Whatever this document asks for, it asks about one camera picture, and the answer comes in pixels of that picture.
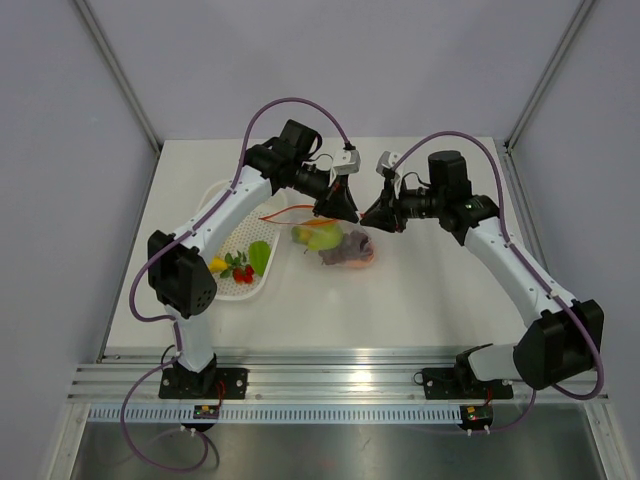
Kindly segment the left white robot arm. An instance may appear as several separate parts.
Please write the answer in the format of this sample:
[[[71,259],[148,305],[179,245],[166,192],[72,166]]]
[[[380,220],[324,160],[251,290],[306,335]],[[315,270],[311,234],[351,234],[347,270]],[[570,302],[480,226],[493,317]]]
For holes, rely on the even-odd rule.
[[[294,120],[261,144],[243,145],[240,169],[193,219],[170,234],[148,240],[148,282],[173,323],[178,384],[195,398],[216,385],[217,360],[205,312],[217,293],[209,264],[236,227],[281,189],[291,188],[314,201],[315,214],[355,223],[357,207],[348,184],[358,171],[359,153],[346,141],[331,167],[310,164],[320,134]]]

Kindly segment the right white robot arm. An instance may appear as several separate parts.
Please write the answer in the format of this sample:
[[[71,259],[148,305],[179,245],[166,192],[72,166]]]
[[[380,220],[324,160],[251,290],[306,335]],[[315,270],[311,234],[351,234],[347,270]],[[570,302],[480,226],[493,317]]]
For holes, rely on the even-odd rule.
[[[473,193],[462,154],[431,154],[430,182],[416,189],[407,187],[398,163],[396,153],[385,152],[379,159],[376,171],[384,185],[362,216],[362,225],[395,233],[404,231],[410,219],[437,219],[491,272],[526,327],[514,345],[488,344],[459,354],[453,374],[456,389],[476,396],[489,381],[521,380],[543,390],[595,368],[602,309],[593,300],[578,301],[506,232],[496,203]]]

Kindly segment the orange fruit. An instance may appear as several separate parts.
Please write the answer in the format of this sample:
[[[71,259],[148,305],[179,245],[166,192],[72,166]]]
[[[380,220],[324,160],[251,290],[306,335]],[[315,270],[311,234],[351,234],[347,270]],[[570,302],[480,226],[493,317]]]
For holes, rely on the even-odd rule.
[[[371,255],[367,258],[347,260],[344,265],[348,268],[366,268],[370,266],[375,260],[375,256]]]

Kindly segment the clear zip top bag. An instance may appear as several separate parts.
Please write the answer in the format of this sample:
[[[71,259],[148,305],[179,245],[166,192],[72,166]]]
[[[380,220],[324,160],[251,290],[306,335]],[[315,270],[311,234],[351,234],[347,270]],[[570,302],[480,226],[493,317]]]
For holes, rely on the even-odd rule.
[[[372,237],[359,224],[314,214],[313,206],[297,204],[259,220],[284,230],[304,256],[326,267],[365,268],[375,259]]]

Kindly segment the green apple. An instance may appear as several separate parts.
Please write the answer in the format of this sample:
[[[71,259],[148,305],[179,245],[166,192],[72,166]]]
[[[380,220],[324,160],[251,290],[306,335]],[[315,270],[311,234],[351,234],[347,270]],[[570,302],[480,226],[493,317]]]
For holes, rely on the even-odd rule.
[[[307,244],[307,248],[311,251],[331,250],[341,244],[343,236],[344,232],[339,225],[323,225],[319,231],[313,235]]]

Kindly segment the purple grape bunch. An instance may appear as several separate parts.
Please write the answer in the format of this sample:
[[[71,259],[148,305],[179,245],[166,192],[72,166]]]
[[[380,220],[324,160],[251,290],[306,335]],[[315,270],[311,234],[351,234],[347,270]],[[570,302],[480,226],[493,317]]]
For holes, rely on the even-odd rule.
[[[374,255],[370,237],[361,231],[351,231],[343,236],[341,244],[331,250],[318,252],[324,265],[344,265],[347,260],[367,258]]]

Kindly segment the orange green mango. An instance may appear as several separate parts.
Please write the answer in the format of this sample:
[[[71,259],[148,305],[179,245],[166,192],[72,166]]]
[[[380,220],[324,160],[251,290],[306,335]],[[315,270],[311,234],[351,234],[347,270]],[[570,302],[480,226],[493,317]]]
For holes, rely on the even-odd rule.
[[[294,225],[291,228],[291,240],[296,244],[307,245],[313,235],[319,231],[320,227],[325,223],[321,219],[312,219]]]

